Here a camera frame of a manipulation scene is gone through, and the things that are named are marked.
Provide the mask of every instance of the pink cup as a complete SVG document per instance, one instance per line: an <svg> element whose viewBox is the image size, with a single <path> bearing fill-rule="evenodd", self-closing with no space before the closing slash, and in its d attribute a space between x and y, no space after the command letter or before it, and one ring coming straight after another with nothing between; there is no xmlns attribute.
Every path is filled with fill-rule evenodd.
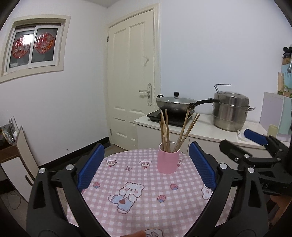
<svg viewBox="0 0 292 237"><path fill-rule="evenodd" d="M170 142L170 148L173 150L175 142ZM160 173L171 174L176 171L178 167L178 159L180 157L180 150L174 153L169 153L161 150L161 144L158 148L157 169Z"/></svg>

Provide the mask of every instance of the pink checkered tablecloth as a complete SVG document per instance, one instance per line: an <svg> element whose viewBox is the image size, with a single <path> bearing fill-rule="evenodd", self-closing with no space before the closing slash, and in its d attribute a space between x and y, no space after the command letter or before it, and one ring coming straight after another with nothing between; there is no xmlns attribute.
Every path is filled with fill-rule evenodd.
<svg viewBox="0 0 292 237"><path fill-rule="evenodd" d="M182 237L203 211L212 191L191 158L180 154L170 175L157 170L158 149L125 151L104 158L82 196L112 237L145 230L147 237ZM229 197L218 224L232 205ZM67 219L77 225L68 206Z"/></svg>

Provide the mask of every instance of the metal bolt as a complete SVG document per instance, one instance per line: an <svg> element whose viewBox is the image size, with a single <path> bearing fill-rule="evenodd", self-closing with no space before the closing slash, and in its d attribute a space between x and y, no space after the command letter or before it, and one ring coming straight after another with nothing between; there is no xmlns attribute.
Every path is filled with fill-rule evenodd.
<svg viewBox="0 0 292 237"><path fill-rule="evenodd" d="M40 173L40 174L43 174L45 171L46 171L45 168L40 168L40 169L39 169L39 173Z"/></svg>
<svg viewBox="0 0 292 237"><path fill-rule="evenodd" d="M227 169L227 167L228 166L225 163L221 163L220 164L220 168L223 169L223 170Z"/></svg>
<svg viewBox="0 0 292 237"><path fill-rule="evenodd" d="M255 170L254 170L252 167L249 167L247 170L248 170L250 173L254 173L254 172L255 172Z"/></svg>
<svg viewBox="0 0 292 237"><path fill-rule="evenodd" d="M73 170L74 165L70 164L66 166L66 170Z"/></svg>

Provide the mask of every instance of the ceiling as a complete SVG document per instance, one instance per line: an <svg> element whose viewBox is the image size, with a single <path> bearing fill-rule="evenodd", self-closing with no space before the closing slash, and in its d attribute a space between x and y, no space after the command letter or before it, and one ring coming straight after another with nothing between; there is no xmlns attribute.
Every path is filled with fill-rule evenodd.
<svg viewBox="0 0 292 237"><path fill-rule="evenodd" d="M87 0L87 1L97 3L97 4L104 6L104 7L109 7L112 4L114 4L115 2L117 2L118 0Z"/></svg>

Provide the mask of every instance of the door frame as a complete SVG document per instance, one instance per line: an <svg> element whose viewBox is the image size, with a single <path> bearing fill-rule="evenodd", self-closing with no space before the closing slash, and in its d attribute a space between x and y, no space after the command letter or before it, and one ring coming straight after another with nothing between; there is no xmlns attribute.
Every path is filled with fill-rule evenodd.
<svg viewBox="0 0 292 237"><path fill-rule="evenodd" d="M154 33L154 92L152 93L152 101L154 103L154 111L158 110L159 107L156 104L155 97L161 93L161 83L160 83L160 15L159 15L159 3L147 6L140 10L134 11L130 14L127 14L110 24L107 27L107 35L109 35L110 28L131 18L137 16L141 13L145 13L153 10L153 33ZM108 80L107 80L107 55L108 55L108 43L105 48L105 80L104 80L104 96L105 96L105 114L107 120L107 130L109 134L109 141L112 142L112 136L110 134L110 113L109 113L109 100L108 100Z"/></svg>

